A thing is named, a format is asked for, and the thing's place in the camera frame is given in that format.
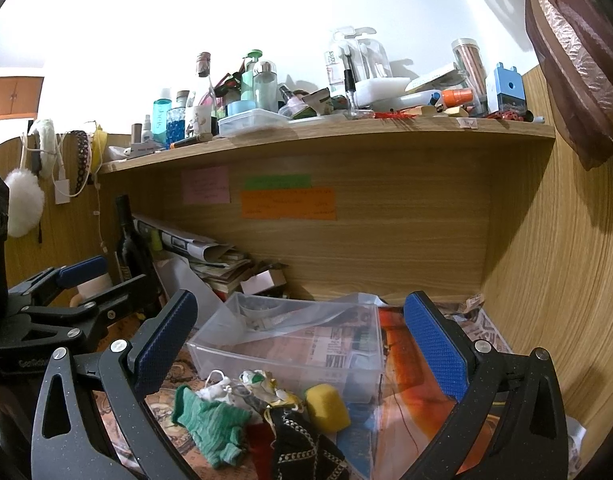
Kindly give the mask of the wooden shelf board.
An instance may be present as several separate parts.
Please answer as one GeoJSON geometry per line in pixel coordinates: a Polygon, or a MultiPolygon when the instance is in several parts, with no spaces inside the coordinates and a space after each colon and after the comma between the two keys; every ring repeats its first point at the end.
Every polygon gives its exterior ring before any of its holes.
{"type": "Polygon", "coordinates": [[[323,120],[284,127],[249,129],[185,148],[172,148],[139,158],[106,162],[102,174],[156,167],[222,165],[252,158],[302,156],[354,151],[399,151],[440,148],[483,150],[497,145],[554,142],[555,129],[532,122],[505,122],[467,117],[323,120]]]}

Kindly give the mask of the white fluffy puff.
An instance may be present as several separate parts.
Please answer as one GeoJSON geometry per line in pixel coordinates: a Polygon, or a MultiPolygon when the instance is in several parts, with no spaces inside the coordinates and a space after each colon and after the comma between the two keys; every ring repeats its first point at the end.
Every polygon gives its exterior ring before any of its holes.
{"type": "Polygon", "coordinates": [[[9,188],[8,235],[22,237],[41,221],[45,194],[30,170],[12,170],[5,179],[9,188]]]}

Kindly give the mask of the white paper sheet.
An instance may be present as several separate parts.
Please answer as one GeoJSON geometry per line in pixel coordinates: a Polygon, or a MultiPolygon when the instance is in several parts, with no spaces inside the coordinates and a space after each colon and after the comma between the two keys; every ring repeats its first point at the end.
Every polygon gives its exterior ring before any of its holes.
{"type": "Polygon", "coordinates": [[[223,304],[213,289],[192,270],[187,259],[173,255],[156,260],[154,267],[168,298],[179,290],[187,290],[194,295],[198,304],[198,318],[209,318],[223,304]]]}

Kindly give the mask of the clear lidded box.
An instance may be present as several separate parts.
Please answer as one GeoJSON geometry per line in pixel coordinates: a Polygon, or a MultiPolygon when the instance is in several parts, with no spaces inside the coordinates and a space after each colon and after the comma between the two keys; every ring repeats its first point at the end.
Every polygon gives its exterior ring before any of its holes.
{"type": "Polygon", "coordinates": [[[285,116],[269,112],[263,108],[254,108],[222,118],[218,121],[218,134],[220,136],[238,136],[244,130],[266,127],[284,127],[289,122],[285,116]]]}

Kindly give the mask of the stack of newspapers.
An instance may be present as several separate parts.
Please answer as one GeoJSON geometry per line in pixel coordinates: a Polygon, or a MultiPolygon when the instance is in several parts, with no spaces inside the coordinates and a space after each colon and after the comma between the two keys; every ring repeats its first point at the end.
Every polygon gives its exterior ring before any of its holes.
{"type": "MultiPolygon", "coordinates": [[[[187,259],[192,270],[222,300],[226,300],[234,292],[242,292],[240,283],[254,274],[268,269],[280,269],[282,272],[285,270],[282,263],[256,260],[233,244],[182,231],[140,214],[134,217],[134,224],[139,234],[149,243],[154,261],[173,255],[187,259]]],[[[287,278],[284,286],[258,295],[282,295],[286,286],[287,278]]]]}

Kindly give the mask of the red felt pouch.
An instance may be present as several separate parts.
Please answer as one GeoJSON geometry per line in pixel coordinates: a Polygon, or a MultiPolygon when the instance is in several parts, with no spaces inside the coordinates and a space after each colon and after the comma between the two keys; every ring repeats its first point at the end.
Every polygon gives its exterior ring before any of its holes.
{"type": "Polygon", "coordinates": [[[251,424],[244,428],[248,451],[256,475],[260,480],[273,480],[275,436],[267,422],[251,424]]]}

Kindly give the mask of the tall clear canister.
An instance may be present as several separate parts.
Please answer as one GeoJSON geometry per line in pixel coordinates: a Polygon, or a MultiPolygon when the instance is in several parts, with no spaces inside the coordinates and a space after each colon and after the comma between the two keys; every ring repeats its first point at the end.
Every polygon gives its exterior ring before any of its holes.
{"type": "Polygon", "coordinates": [[[471,38],[456,39],[452,42],[452,51],[469,88],[474,91],[476,114],[485,114],[488,110],[487,86],[485,85],[487,73],[485,73],[477,42],[471,38]]]}

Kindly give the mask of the white drawstring pouch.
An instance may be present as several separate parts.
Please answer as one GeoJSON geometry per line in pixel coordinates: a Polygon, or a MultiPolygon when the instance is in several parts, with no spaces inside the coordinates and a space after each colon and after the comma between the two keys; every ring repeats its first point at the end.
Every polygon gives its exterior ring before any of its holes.
{"type": "Polygon", "coordinates": [[[239,379],[225,375],[221,370],[211,370],[202,388],[196,391],[196,396],[203,401],[216,401],[229,405],[246,404],[244,398],[248,390],[239,379]]]}

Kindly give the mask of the yellow green sponge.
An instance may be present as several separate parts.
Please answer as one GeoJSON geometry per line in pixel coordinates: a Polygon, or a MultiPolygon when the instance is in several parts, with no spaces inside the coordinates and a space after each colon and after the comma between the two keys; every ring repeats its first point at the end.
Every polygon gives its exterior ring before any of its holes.
{"type": "Polygon", "coordinates": [[[304,402],[313,426],[322,434],[337,434],[351,425],[351,418],[338,390],[318,384],[305,391],[304,402]]]}

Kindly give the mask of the brown curtain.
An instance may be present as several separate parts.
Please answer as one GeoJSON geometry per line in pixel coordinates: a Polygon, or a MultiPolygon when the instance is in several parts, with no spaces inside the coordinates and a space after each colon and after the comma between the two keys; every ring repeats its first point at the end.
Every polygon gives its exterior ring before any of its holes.
{"type": "Polygon", "coordinates": [[[597,0],[526,0],[526,29],[584,169],[613,157],[613,24],[597,0]]]}

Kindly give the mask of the blue pencil sharpener box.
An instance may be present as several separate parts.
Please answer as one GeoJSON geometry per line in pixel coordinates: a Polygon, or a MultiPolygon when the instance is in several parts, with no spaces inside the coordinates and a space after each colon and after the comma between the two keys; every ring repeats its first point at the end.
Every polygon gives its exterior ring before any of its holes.
{"type": "Polygon", "coordinates": [[[523,115],[527,112],[527,100],[523,78],[515,66],[505,67],[497,64],[494,76],[494,103],[498,112],[515,112],[523,115]]]}

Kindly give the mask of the green knitted cloth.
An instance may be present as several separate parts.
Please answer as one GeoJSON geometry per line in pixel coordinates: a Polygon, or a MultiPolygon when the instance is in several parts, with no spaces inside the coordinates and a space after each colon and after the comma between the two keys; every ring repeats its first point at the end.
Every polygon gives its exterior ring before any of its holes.
{"type": "Polygon", "coordinates": [[[220,401],[201,399],[188,386],[175,390],[171,420],[192,436],[213,469],[236,467],[244,458],[244,427],[252,413],[220,401]]]}

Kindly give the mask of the blue liquid bottle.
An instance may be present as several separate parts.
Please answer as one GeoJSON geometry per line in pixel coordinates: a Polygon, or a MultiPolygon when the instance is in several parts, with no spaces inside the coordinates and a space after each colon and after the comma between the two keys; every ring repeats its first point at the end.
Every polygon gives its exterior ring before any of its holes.
{"type": "Polygon", "coordinates": [[[188,90],[177,92],[175,102],[166,114],[165,142],[168,148],[175,142],[185,139],[188,94],[188,90]]]}

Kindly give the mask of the pink sticky note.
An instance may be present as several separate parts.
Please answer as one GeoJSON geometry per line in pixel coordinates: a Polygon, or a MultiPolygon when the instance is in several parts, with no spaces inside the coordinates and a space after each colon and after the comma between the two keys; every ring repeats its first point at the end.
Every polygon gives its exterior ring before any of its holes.
{"type": "Polygon", "coordinates": [[[230,203],[229,173],[226,166],[189,169],[182,172],[185,205],[230,203]]]}

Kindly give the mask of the orange cap tube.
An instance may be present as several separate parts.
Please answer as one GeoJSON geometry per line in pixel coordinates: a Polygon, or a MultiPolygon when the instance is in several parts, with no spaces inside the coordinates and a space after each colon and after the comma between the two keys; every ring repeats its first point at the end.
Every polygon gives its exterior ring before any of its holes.
{"type": "Polygon", "coordinates": [[[444,107],[462,106],[474,101],[474,92],[471,88],[445,89],[441,91],[441,102],[444,107]]]}

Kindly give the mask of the small white cardboard box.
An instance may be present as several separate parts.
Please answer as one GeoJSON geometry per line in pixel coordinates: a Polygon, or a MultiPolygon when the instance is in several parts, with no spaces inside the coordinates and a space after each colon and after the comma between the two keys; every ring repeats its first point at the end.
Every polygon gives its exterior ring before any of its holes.
{"type": "Polygon", "coordinates": [[[246,295],[258,295],[286,284],[284,272],[280,269],[268,269],[252,275],[240,283],[241,290],[246,295]]]}

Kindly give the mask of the orange poster sheet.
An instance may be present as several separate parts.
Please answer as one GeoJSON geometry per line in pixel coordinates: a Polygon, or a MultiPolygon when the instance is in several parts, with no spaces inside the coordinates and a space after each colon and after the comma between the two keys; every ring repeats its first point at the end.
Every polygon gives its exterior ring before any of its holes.
{"type": "MultiPolygon", "coordinates": [[[[480,307],[462,313],[455,304],[441,304],[443,313],[459,323],[471,340],[485,339],[495,350],[511,351],[489,316],[480,307]]],[[[381,308],[380,325],[386,345],[381,384],[372,479],[401,479],[425,447],[436,437],[455,400],[446,396],[405,325],[403,308],[381,308]]],[[[497,426],[503,401],[494,401],[492,413],[459,472],[480,462],[497,426]]]]}

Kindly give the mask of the green sticky note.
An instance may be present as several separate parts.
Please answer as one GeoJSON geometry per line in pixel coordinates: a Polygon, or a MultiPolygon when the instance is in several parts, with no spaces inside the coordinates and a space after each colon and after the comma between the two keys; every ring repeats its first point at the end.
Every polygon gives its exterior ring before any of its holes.
{"type": "Polygon", "coordinates": [[[309,174],[256,174],[244,181],[245,191],[290,190],[290,188],[311,188],[309,174]]]}

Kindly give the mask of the dark glass bottle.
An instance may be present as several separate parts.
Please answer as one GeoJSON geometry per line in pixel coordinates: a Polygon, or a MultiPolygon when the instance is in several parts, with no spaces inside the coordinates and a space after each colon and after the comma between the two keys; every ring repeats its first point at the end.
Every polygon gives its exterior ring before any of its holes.
{"type": "Polygon", "coordinates": [[[159,292],[159,280],[150,250],[143,236],[136,230],[128,195],[116,198],[116,211],[120,226],[120,240],[116,244],[116,261],[124,281],[145,275],[147,286],[159,292]]]}

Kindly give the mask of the black cloth with chain print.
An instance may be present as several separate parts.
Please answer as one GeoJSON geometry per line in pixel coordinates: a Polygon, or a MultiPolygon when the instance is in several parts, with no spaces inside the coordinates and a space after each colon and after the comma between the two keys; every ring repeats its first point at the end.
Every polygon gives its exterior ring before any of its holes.
{"type": "Polygon", "coordinates": [[[264,414],[273,441],[272,478],[278,480],[346,480],[343,452],[292,408],[276,406],[264,414]]]}

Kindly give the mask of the floral yellow white scrunchie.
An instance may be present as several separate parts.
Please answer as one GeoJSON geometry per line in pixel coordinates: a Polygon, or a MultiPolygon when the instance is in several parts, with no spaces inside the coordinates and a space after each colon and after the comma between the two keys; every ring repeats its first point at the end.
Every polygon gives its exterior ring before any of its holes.
{"type": "Polygon", "coordinates": [[[273,408],[290,408],[301,411],[302,401],[297,394],[280,388],[276,379],[265,370],[243,370],[239,376],[240,382],[252,396],[273,408]]]}

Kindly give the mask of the clear plastic storage bin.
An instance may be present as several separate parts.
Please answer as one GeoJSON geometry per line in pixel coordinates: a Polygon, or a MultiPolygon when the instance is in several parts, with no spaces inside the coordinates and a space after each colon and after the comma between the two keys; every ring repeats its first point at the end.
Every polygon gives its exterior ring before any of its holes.
{"type": "Polygon", "coordinates": [[[236,292],[187,347],[202,378],[263,370],[298,394],[332,385],[347,403],[376,401],[385,369],[379,302],[364,294],[309,301],[236,292]]]}

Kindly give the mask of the orange sticky note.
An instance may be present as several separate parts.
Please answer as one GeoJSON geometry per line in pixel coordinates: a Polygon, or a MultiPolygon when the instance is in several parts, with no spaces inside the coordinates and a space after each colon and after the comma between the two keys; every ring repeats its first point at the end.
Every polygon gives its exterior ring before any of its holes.
{"type": "Polygon", "coordinates": [[[241,217],[256,220],[336,220],[333,188],[279,188],[240,192],[241,217]]]}

